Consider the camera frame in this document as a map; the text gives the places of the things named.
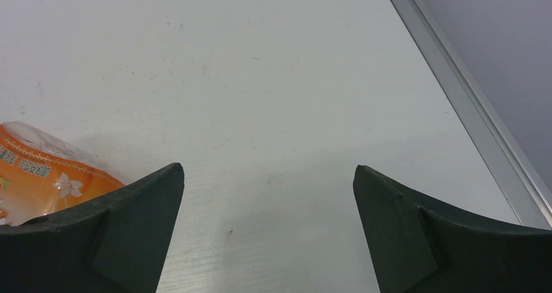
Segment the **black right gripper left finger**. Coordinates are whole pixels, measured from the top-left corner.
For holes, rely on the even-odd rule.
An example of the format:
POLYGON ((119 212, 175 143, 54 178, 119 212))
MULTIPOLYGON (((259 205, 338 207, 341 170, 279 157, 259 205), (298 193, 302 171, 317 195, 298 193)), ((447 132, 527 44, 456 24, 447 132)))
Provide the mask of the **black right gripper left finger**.
POLYGON ((2 292, 155 292, 184 193, 172 163, 76 206, 1 227, 2 292))

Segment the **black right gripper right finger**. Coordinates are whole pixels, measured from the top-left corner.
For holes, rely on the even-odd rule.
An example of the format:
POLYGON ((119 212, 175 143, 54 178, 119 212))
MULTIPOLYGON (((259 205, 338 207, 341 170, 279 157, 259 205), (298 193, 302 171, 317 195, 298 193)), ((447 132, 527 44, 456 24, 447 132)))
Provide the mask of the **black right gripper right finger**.
POLYGON ((551 231, 484 217, 360 165, 353 193, 381 292, 550 292, 551 231))

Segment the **orange label plastic bottle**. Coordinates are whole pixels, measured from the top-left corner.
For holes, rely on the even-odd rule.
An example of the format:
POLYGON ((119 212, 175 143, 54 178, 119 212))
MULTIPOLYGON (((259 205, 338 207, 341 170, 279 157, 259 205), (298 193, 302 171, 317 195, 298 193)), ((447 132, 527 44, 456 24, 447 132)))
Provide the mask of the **orange label plastic bottle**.
POLYGON ((91 154, 20 121, 1 123, 1 224, 22 225, 130 180, 91 154))

